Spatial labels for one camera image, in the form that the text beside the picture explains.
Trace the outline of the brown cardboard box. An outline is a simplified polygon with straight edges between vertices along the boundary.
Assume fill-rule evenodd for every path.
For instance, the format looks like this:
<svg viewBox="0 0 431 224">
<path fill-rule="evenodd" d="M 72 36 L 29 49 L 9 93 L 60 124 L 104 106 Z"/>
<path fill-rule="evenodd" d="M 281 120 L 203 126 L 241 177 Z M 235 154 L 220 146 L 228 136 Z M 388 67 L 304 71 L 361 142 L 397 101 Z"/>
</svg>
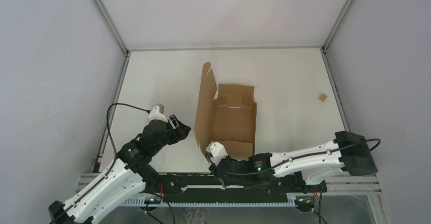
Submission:
<svg viewBox="0 0 431 224">
<path fill-rule="evenodd" d="M 255 152 L 257 104 L 253 86 L 217 83 L 211 63 L 202 67 L 194 134 L 202 154 L 221 143 L 234 159 Z"/>
</svg>

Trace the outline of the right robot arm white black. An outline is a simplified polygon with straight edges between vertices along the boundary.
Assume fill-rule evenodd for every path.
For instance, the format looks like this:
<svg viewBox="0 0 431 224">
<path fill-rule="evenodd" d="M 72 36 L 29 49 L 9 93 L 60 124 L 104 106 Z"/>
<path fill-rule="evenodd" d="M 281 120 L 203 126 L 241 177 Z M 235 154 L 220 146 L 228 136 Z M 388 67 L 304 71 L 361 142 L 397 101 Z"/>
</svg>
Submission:
<svg viewBox="0 0 431 224">
<path fill-rule="evenodd" d="M 293 179 L 294 186 L 299 191 L 308 191 L 339 172 L 351 176 L 376 174 L 378 168 L 372 156 L 376 147 L 369 147 L 369 142 L 379 146 L 381 140 L 340 131 L 335 133 L 335 139 L 315 147 L 258 153 L 247 160 L 234 159 L 224 145 L 212 142 L 206 148 L 206 156 L 209 170 L 223 187 L 266 186 L 275 179 L 300 173 Z"/>
</svg>

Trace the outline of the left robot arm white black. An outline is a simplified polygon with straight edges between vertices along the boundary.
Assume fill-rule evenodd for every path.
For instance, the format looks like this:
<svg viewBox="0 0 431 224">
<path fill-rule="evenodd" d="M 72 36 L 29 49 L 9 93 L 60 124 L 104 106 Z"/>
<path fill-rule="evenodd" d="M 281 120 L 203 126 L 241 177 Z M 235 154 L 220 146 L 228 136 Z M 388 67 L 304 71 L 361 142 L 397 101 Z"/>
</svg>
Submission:
<svg viewBox="0 0 431 224">
<path fill-rule="evenodd" d="M 190 131 L 175 115 L 167 120 L 152 119 L 85 188 L 48 207 L 51 223 L 99 223 L 128 198 L 156 190 L 161 181 L 150 165 L 152 158 L 163 147 L 186 139 Z"/>
</svg>

